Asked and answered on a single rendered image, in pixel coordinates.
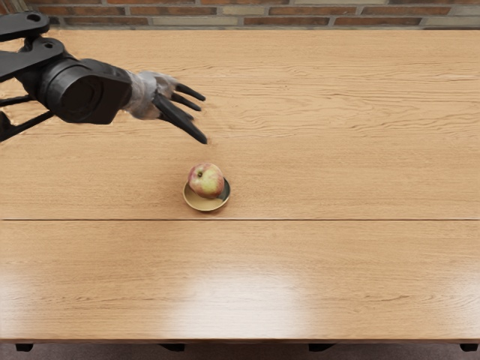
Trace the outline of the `red and yellow apple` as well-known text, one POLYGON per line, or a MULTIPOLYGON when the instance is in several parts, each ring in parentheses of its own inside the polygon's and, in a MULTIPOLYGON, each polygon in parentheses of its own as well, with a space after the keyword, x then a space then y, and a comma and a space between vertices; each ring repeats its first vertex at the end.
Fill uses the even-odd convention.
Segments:
POLYGON ((198 163, 190 169, 187 183, 195 194, 211 199, 224 190, 224 175, 213 163, 198 163))

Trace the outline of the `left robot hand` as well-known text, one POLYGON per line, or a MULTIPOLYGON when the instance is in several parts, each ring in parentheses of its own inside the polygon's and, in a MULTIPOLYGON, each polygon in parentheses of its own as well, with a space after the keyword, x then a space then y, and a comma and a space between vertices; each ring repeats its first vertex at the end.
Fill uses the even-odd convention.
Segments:
POLYGON ((207 136, 194 124, 194 117, 179 108, 181 104, 199 112, 201 107, 191 100, 204 101, 205 96, 164 73, 127 72, 131 81, 131 96, 123 110, 140 120, 159 119, 183 130, 196 141, 207 144, 207 136))

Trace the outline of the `small yellow plate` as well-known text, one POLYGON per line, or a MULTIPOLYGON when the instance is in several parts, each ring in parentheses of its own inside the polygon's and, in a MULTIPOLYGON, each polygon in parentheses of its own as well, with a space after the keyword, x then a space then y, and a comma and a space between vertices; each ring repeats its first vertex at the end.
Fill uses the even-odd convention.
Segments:
POLYGON ((183 188, 184 201, 199 212, 213 212, 225 206, 230 198, 230 183, 224 178, 222 192, 215 198, 204 198, 196 194, 186 182, 183 188))

